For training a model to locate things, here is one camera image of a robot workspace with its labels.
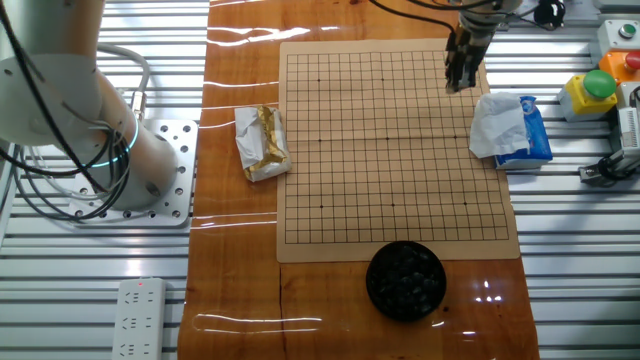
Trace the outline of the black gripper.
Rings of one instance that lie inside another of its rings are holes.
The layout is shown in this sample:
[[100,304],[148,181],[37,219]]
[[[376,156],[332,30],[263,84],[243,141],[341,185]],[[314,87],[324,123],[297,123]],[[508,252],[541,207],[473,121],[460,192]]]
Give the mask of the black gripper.
[[488,32],[458,24],[448,40],[445,57],[446,92],[453,94],[476,86],[476,72],[488,48]]

